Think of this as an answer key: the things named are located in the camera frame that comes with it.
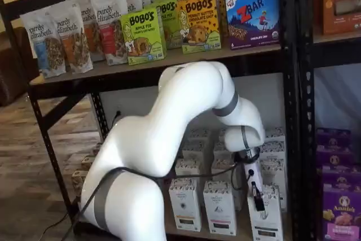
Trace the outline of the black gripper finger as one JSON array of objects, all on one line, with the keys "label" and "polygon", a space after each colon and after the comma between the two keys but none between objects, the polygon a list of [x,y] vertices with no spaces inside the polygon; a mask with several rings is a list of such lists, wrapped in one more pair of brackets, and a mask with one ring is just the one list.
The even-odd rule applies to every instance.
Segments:
[{"label": "black gripper finger", "polygon": [[257,188],[257,185],[255,182],[252,182],[252,196],[253,196],[253,200],[256,206],[256,210],[258,212],[263,212],[265,211],[265,205],[262,199],[262,194],[259,191],[259,189]]}]

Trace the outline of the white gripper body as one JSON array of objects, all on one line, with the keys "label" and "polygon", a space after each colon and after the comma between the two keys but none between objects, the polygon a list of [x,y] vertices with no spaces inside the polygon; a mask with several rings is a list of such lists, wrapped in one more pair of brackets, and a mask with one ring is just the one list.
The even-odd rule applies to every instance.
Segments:
[{"label": "white gripper body", "polygon": [[252,193],[252,185],[259,191],[263,190],[263,178],[261,174],[261,165],[258,159],[248,159],[244,162],[245,176],[248,184],[247,193]]}]

